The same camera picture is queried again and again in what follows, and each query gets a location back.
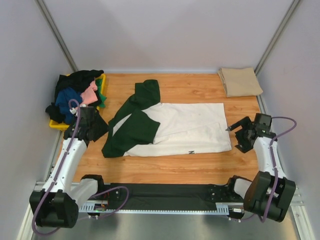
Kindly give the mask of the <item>green and white raglan t-shirt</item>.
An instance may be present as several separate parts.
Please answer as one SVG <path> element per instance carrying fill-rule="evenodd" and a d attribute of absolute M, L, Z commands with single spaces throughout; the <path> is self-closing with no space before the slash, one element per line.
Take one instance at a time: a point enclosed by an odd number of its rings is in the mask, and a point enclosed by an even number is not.
<path fill-rule="evenodd" d="M 148 79 L 109 121 L 101 151 L 105 158 L 228 152 L 226 129 L 223 103 L 162 103 L 158 81 Z"/>

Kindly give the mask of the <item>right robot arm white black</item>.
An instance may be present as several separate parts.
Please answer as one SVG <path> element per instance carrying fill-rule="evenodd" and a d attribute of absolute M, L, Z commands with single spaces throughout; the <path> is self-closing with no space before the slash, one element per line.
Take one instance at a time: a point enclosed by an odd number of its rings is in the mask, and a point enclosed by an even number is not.
<path fill-rule="evenodd" d="M 257 215 L 261 222 L 282 222 L 296 191 L 295 182 L 287 178 L 280 163 L 277 148 L 282 135 L 272 132 L 273 120 L 270 115 L 257 113 L 254 120 L 246 116 L 226 129 L 235 131 L 239 151 L 255 152 L 258 173 L 253 181 L 234 176 L 225 196 L 231 202 L 243 198 L 244 210 Z"/>

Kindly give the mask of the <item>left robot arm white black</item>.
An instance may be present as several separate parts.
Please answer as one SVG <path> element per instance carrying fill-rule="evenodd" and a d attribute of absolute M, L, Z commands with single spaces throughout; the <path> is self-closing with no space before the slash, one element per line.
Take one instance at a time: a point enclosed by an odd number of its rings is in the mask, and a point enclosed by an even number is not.
<path fill-rule="evenodd" d="M 107 123 L 92 106 L 81 106 L 80 114 L 64 132 L 62 150 L 41 190 L 34 190 L 29 197 L 33 213 L 33 227 L 73 228 L 79 209 L 92 198 L 99 201 L 105 196 L 103 177 L 84 175 L 72 187 L 78 164 L 89 143 L 97 141 L 108 132 Z"/>

